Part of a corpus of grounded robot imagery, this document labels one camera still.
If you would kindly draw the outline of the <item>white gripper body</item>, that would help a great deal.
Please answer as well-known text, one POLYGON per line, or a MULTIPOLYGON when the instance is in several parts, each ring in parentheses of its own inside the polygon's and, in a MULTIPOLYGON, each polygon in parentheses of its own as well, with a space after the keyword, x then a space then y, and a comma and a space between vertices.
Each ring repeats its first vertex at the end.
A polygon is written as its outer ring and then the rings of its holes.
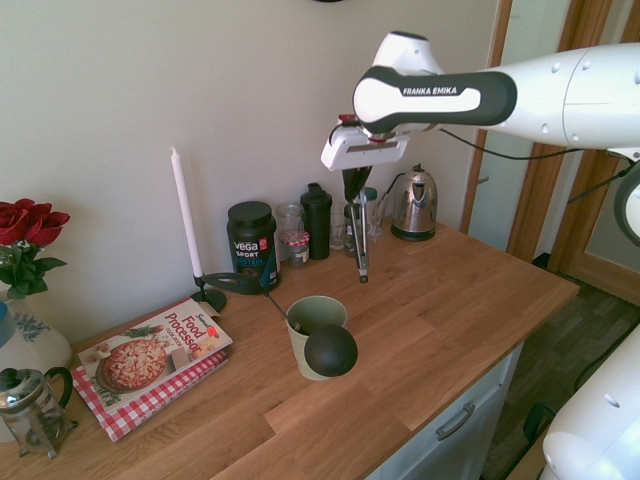
POLYGON ((408 143, 408 135, 374 142, 360 127, 339 125, 325 143, 321 161, 330 171, 395 163, 404 155, 408 143))

